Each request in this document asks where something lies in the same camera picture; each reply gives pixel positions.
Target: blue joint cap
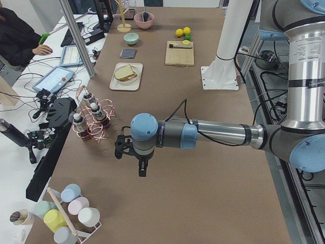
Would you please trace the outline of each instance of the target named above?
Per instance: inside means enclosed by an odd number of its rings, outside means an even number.
[[[290,163],[303,171],[314,173],[325,169],[325,134],[307,137],[290,154]]]
[[[181,135],[181,149],[193,149],[198,140],[198,129],[195,125],[185,124]]]
[[[300,2],[310,11],[325,15],[325,1],[324,0],[300,0]]]
[[[152,138],[158,130],[158,122],[149,113],[139,113],[131,121],[131,136],[136,141]]]
[[[288,40],[288,37],[284,34],[284,32],[273,32],[270,30],[259,29],[258,35],[259,38],[264,41]]]

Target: white plate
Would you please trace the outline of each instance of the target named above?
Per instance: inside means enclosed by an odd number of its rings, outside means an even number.
[[[135,78],[132,78],[128,81],[122,82],[115,78],[114,73],[116,70],[118,70],[119,68],[121,68],[125,65],[131,65],[133,71],[138,76]],[[143,64],[139,64],[139,63],[118,63],[118,64],[116,64],[114,72],[113,72],[113,76],[111,79],[111,83],[110,83],[110,89],[112,89],[112,90],[137,90],[137,89],[139,89],[141,75],[142,75],[142,69],[143,69]]]

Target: keyboard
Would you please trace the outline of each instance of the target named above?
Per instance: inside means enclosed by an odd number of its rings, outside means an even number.
[[[81,32],[83,29],[83,22],[77,22],[77,26],[78,26],[79,31]],[[70,30],[68,29],[66,32],[66,35],[64,36],[63,41],[61,43],[61,47],[70,46],[70,45],[74,45],[74,44],[75,44],[75,42],[73,40],[72,34],[71,34]]]

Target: black sweater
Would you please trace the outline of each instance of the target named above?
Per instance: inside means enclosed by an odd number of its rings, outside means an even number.
[[[0,15],[6,19],[0,20],[0,55],[13,66],[28,65],[41,36],[14,11],[1,8]]]

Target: cutting board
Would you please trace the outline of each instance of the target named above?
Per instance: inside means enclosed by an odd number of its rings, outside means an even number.
[[[180,44],[179,41],[167,41],[165,65],[175,66],[194,66],[194,43],[190,42],[193,46],[192,49],[185,48],[170,48],[169,44]]]

